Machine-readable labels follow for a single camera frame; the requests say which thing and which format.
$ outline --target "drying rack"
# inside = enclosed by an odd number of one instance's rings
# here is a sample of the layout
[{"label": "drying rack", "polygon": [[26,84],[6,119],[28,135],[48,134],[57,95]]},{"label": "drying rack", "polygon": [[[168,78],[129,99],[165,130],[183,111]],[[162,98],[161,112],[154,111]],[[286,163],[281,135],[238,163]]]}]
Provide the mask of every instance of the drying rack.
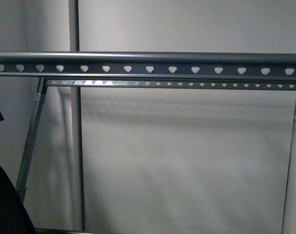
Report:
[{"label": "drying rack", "polygon": [[0,52],[0,76],[39,78],[16,183],[23,201],[47,87],[296,91],[296,54]]}]

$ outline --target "hole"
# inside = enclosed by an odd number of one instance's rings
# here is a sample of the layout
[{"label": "hole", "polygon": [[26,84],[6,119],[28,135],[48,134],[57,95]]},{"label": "hole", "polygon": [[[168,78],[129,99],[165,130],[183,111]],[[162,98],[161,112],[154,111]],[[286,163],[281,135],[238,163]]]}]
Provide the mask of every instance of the hole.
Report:
[{"label": "hole", "polygon": [[147,66],[147,67],[146,67],[146,70],[147,70],[149,73],[152,73],[153,70],[154,70],[154,67],[153,67],[153,66]]},{"label": "hole", "polygon": [[197,74],[200,71],[200,67],[192,67],[191,70],[193,74]]},{"label": "hole", "polygon": [[288,76],[292,75],[294,72],[295,72],[294,68],[285,69],[285,74],[288,75]]},{"label": "hole", "polygon": [[127,73],[130,73],[130,71],[132,70],[132,67],[131,67],[131,66],[124,66],[124,70],[125,70]]},{"label": "hole", "polygon": [[3,64],[0,64],[0,72],[3,72],[5,69],[4,65]]},{"label": "hole", "polygon": [[216,67],[214,68],[214,71],[216,72],[216,74],[221,74],[223,72],[223,68],[222,67]]},{"label": "hole", "polygon": [[270,73],[270,68],[262,68],[261,72],[263,73],[264,76],[266,76]]},{"label": "hole", "polygon": [[24,67],[22,64],[17,64],[17,65],[16,65],[16,68],[17,68],[17,70],[19,70],[20,72],[22,72],[22,71],[25,69],[25,67]]},{"label": "hole", "polygon": [[43,72],[44,71],[44,66],[42,64],[38,64],[36,66],[36,69],[39,71],[39,72]]},{"label": "hole", "polygon": [[177,71],[177,67],[169,67],[168,70],[174,74]]},{"label": "hole", "polygon": [[62,72],[65,68],[63,65],[56,65],[56,69],[59,71],[59,72]]},{"label": "hole", "polygon": [[245,67],[239,67],[238,72],[239,72],[240,75],[243,75],[246,72],[246,68]]},{"label": "hole", "polygon": [[89,67],[87,65],[81,65],[80,69],[81,69],[82,72],[87,72]]},{"label": "hole", "polygon": [[103,69],[104,72],[108,72],[110,70],[109,66],[102,66],[101,69]]}]

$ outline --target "vertical metal pole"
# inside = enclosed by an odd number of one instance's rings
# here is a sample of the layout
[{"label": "vertical metal pole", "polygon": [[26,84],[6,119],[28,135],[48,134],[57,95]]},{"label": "vertical metal pole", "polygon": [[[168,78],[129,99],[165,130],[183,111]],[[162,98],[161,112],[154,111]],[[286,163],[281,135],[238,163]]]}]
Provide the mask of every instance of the vertical metal pole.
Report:
[{"label": "vertical metal pole", "polygon": [[28,129],[28,134],[26,138],[25,148],[23,150],[20,169],[19,169],[18,178],[16,182],[16,190],[22,202],[25,199],[25,194],[27,189],[26,183],[27,183],[27,178],[29,174],[33,148],[35,146],[37,129],[40,121],[42,106],[45,101],[45,95],[47,90],[45,85],[46,85],[46,78],[40,78],[39,84],[37,87],[35,102],[33,106],[33,112],[32,112],[30,123],[29,123],[29,129]]},{"label": "vertical metal pole", "polygon": [[[73,7],[69,12],[70,18],[70,49],[80,51],[79,43],[79,6],[78,0],[69,0]],[[80,216],[81,230],[85,231],[85,206],[84,206],[84,178],[83,178],[83,154],[82,154],[82,122],[81,122],[81,89],[80,87],[71,88],[72,121],[73,121],[73,144],[74,155],[77,156],[80,184]]]}]

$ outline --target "diagonal metal support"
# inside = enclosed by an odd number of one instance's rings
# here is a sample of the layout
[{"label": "diagonal metal support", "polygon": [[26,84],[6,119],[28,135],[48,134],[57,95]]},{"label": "diagonal metal support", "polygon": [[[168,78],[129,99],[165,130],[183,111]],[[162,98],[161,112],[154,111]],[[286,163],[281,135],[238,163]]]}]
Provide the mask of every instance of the diagonal metal support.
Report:
[{"label": "diagonal metal support", "polygon": [[35,140],[37,136],[37,129],[40,121],[42,106],[45,100],[46,90],[47,90],[46,78],[40,78],[38,87],[37,87],[35,102],[33,106],[33,112],[32,112],[30,123],[29,123],[29,129],[28,129],[27,139],[25,143],[25,148],[23,150],[20,169],[19,169],[18,178],[16,182],[16,190],[22,202],[24,201],[25,193],[27,190],[26,183],[27,183],[27,178],[29,174],[33,148],[34,148]]}]

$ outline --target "perforated metal strip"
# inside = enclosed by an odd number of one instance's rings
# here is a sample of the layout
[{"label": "perforated metal strip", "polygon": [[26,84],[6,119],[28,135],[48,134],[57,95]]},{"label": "perforated metal strip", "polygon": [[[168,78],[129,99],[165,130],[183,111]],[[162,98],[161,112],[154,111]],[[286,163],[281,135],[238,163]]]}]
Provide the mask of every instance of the perforated metal strip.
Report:
[{"label": "perforated metal strip", "polygon": [[177,82],[177,81],[115,81],[115,80],[48,80],[47,86],[80,87],[138,87],[138,88],[184,88],[184,89],[231,89],[231,90],[287,90],[296,91],[296,83],[238,83],[238,82]]},{"label": "perforated metal strip", "polygon": [[49,86],[296,90],[296,55],[0,53],[0,76],[47,77]]}]

